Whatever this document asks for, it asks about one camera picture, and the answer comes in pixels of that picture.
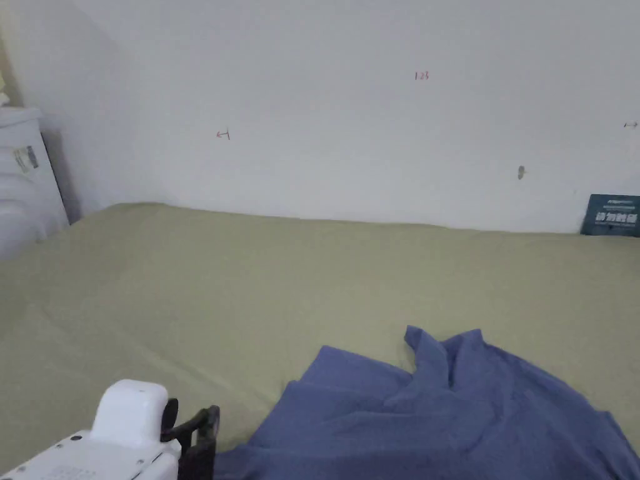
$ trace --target crumpled fabric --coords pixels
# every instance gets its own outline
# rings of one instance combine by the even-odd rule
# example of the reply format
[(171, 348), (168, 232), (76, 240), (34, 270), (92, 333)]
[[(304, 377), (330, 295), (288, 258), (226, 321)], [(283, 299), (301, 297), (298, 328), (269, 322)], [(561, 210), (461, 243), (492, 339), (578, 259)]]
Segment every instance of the crumpled fabric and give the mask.
[(415, 372), (323, 347), (216, 480), (633, 479), (613, 417), (479, 330), (409, 326)]

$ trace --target mattress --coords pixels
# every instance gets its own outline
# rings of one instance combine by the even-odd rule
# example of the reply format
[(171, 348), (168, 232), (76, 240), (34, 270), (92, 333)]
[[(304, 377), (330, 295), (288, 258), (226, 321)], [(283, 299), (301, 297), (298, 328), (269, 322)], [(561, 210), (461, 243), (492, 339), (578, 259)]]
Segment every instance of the mattress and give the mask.
[(91, 426), (122, 378), (246, 440), (329, 344), (413, 370), (406, 325), (485, 340), (640, 446), (640, 243), (117, 205), (0, 264), (0, 471)]

